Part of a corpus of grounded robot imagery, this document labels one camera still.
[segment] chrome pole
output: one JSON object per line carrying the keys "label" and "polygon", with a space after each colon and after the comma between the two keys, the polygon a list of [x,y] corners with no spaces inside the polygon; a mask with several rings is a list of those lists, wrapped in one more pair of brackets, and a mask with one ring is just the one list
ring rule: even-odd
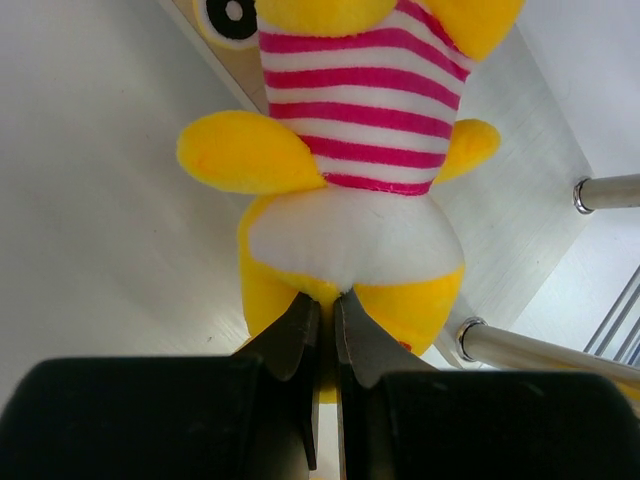
{"label": "chrome pole", "polygon": [[627,335],[627,338],[622,342],[622,346],[616,353],[616,356],[613,357],[614,362],[622,362],[623,358],[627,356],[627,352],[633,346],[634,343],[638,343],[638,333],[640,333],[640,317],[636,320],[636,323],[633,324],[633,328],[631,329],[631,333]]}
{"label": "chrome pole", "polygon": [[591,340],[589,340],[589,343],[587,343],[587,346],[584,348],[585,353],[594,353],[597,356],[602,355],[604,350],[611,343],[611,339],[620,328],[619,320],[620,319],[624,320],[626,315],[623,315],[622,313],[620,313],[616,317],[616,321],[614,322],[613,326],[609,329],[609,332],[607,332],[603,340],[600,340],[600,336],[604,333],[611,319],[613,319],[615,314],[618,313],[618,311],[620,310],[620,307],[624,309],[629,304],[635,303],[638,297],[640,297],[640,267],[636,269],[636,271],[631,277],[631,280],[629,280],[629,282],[625,285],[624,289],[622,290],[622,293],[614,302],[613,306],[611,307],[611,310],[609,310],[609,312],[607,313],[607,316],[604,318],[604,320],[596,330],[596,333],[593,334],[593,337],[591,337]]}
{"label": "chrome pole", "polygon": [[640,174],[584,179],[573,189],[573,204],[585,215],[606,208],[640,207]]}
{"label": "chrome pole", "polygon": [[513,370],[573,370],[614,382],[640,416],[640,370],[467,320],[458,336],[463,358]]}

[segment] white wall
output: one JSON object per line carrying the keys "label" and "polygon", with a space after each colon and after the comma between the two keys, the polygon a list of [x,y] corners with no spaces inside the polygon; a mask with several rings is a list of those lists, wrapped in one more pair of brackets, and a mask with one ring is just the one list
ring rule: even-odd
{"label": "white wall", "polygon": [[[596,176],[640,173],[640,2],[530,0],[519,27]],[[582,350],[640,264],[640,209],[596,212],[514,330]]]}
{"label": "white wall", "polygon": [[174,149],[237,102],[154,1],[0,11],[0,405],[48,357],[230,352],[241,209]]}

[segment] yellow stuffed animal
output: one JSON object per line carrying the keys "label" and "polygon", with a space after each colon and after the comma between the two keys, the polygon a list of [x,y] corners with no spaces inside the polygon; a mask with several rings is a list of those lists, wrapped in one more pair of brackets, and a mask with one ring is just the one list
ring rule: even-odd
{"label": "yellow stuffed animal", "polygon": [[523,2],[195,0],[209,38],[261,50],[270,117],[217,113],[178,142],[196,179],[259,195],[238,231],[252,336],[298,292],[329,320],[355,289],[409,350],[433,343],[464,262],[428,192],[498,148],[490,125],[455,120],[468,74]]}

